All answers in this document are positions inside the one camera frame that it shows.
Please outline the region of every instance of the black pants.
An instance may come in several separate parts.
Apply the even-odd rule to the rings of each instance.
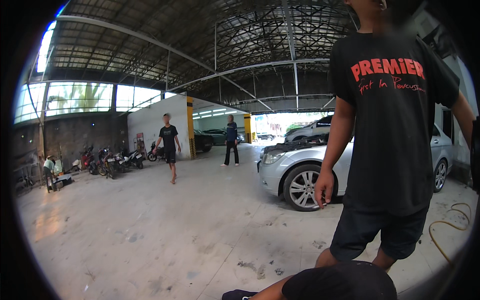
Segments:
[[[237,150],[237,145],[235,145],[235,141],[229,142],[227,141],[227,154],[225,155],[225,164],[228,165],[230,163],[230,149],[233,148],[233,154],[235,154],[235,163],[239,163],[239,152]]]
[[[52,188],[54,191],[57,190],[57,186],[53,183],[53,176],[52,171],[49,168],[43,167],[43,174],[45,175],[45,183],[47,184],[47,191],[48,191],[48,178],[50,178],[50,182],[52,183]]]

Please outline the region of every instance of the ceiling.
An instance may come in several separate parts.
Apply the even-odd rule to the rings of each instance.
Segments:
[[[272,102],[275,111],[280,103],[302,110],[289,96],[306,94],[322,107],[331,98],[326,59],[335,41],[355,30],[353,20],[343,0],[71,0],[53,32],[44,77],[171,90],[215,70],[295,59],[297,75],[293,63],[263,65],[174,91],[245,111],[256,98],[264,98],[266,112]]]

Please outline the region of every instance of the parked car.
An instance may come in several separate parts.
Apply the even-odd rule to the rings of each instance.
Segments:
[[[213,136],[201,130],[194,129],[193,131],[195,132],[195,148],[203,152],[210,151],[213,146]]]
[[[204,132],[213,135],[215,145],[225,144],[225,138],[227,136],[227,130],[225,128],[207,129],[204,130]],[[240,144],[242,141],[245,141],[245,136],[242,133],[238,133],[237,143]]]
[[[257,132],[255,135],[255,141],[258,141],[258,140],[272,141],[273,139],[275,139],[275,136],[273,134],[269,134],[266,132],[262,132],[262,133]]]
[[[317,210],[319,206],[314,201],[314,184],[320,174],[328,135],[329,133],[324,133],[262,149],[261,160],[257,163],[262,187],[272,195],[283,194],[286,201],[298,211]],[[345,194],[354,138],[352,137],[333,167],[333,196]],[[453,149],[451,139],[437,125],[433,127],[430,147],[434,174],[433,190],[439,192],[452,168]]]
[[[305,127],[295,128],[285,134],[285,142],[301,140],[304,137],[330,132],[332,116],[326,116]]]

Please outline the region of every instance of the tree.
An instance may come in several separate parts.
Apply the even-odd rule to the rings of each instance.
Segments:
[[[301,126],[300,125],[297,125],[297,124],[290,124],[288,127],[287,127],[287,132],[289,132],[290,130],[292,129],[295,129],[295,128],[300,128]]]

